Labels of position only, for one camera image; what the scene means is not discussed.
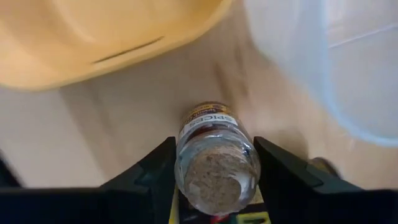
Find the white plastic bin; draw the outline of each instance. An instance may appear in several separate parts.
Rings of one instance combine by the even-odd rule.
[[[397,0],[245,0],[258,49],[352,135],[398,146]]]

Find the beige floor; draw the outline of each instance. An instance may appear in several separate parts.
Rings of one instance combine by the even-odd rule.
[[[0,138],[0,148],[27,185],[95,185],[110,179],[167,136],[176,136],[182,115],[193,105],[218,100],[238,112],[252,136],[263,136],[302,158],[328,158],[346,180],[362,187],[398,187],[398,150],[353,139],[304,90],[289,83],[252,45],[241,1],[191,44],[57,91],[83,138],[84,156],[91,156],[90,171],[79,152],[73,152],[75,162],[73,156],[70,161],[58,156],[54,168],[41,170],[46,181],[30,179],[40,178],[35,169],[40,160],[54,158],[43,154],[24,166],[24,153],[4,148]],[[68,184],[60,184],[56,175],[62,163],[63,169],[75,163],[81,170],[70,171]],[[74,175],[81,175],[76,184]]]

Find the yellow plastic container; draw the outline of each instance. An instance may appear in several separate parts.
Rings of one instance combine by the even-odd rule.
[[[186,44],[232,0],[0,0],[0,85],[44,90]]]

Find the glass jar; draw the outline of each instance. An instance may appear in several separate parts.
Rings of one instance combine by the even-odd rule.
[[[209,215],[243,209],[256,193],[260,171],[257,152],[228,106],[206,102],[189,112],[177,144],[175,179],[196,209]]]

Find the jar label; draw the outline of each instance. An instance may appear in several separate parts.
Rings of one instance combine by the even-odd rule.
[[[183,138],[184,135],[199,124],[215,121],[225,121],[238,125],[234,114],[226,105],[221,103],[204,103],[189,112],[181,127],[179,139]]]
[[[188,133],[191,129],[198,126],[199,124],[202,124],[205,122],[215,122],[215,121],[226,121],[226,122],[238,125],[236,120],[229,115],[221,114],[221,113],[205,114],[198,118],[193,119],[191,122],[184,125],[184,127],[182,128],[182,130],[180,132],[180,139],[183,138],[186,133]]]

